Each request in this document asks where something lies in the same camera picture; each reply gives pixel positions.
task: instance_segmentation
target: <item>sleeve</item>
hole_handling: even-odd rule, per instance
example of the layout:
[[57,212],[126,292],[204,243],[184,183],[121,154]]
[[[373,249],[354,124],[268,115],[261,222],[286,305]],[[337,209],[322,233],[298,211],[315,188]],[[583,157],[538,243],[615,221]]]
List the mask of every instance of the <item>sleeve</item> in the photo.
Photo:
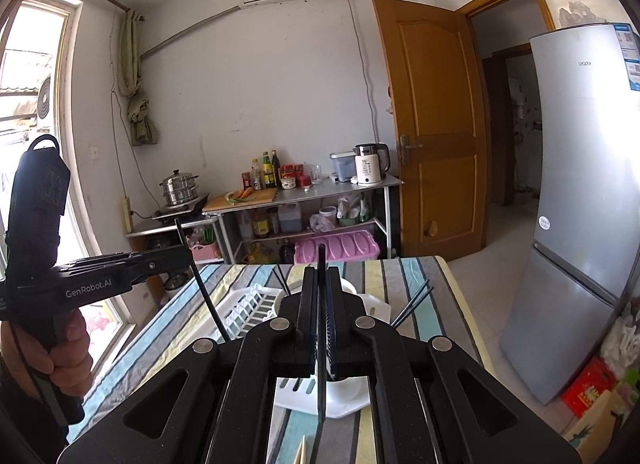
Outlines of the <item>sleeve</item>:
[[44,463],[55,464],[66,446],[68,429],[60,428],[44,404],[22,391],[1,354],[0,402],[34,452]]

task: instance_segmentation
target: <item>wooden cutting board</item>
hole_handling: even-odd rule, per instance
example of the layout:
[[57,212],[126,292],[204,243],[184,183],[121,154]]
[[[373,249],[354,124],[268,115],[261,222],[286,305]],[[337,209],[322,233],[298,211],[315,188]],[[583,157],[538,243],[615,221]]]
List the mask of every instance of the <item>wooden cutting board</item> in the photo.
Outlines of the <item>wooden cutting board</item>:
[[202,211],[221,211],[221,210],[233,210],[242,209],[249,206],[255,206],[256,204],[267,204],[273,202],[278,192],[277,188],[259,189],[254,191],[249,197],[253,197],[252,200],[247,202],[238,202],[236,204],[229,204],[224,195],[219,195],[213,199],[209,199],[204,205]]

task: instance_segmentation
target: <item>glass cup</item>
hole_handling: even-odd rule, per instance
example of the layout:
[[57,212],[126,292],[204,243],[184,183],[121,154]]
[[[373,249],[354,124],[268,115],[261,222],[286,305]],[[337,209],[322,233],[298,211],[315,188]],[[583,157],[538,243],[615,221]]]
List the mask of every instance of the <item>glass cup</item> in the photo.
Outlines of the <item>glass cup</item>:
[[322,167],[320,165],[315,165],[311,167],[311,183],[312,184],[322,183]]

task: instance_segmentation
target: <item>kettle handle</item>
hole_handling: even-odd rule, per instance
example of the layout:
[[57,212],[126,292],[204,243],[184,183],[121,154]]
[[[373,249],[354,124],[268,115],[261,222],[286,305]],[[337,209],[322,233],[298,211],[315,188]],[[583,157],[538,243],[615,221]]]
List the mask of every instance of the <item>kettle handle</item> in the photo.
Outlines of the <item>kettle handle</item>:
[[389,158],[389,147],[387,147],[384,143],[376,143],[376,152],[380,151],[385,152],[385,166],[380,167],[380,173],[386,173],[391,168],[391,160]]

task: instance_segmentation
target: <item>red package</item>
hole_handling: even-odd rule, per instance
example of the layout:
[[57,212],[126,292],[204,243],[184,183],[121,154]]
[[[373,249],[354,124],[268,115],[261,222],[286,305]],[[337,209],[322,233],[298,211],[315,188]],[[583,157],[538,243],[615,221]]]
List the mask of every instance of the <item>red package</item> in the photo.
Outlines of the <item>red package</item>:
[[613,390],[618,380],[601,359],[595,356],[575,381],[562,393],[562,401],[576,417],[582,417],[605,390]]

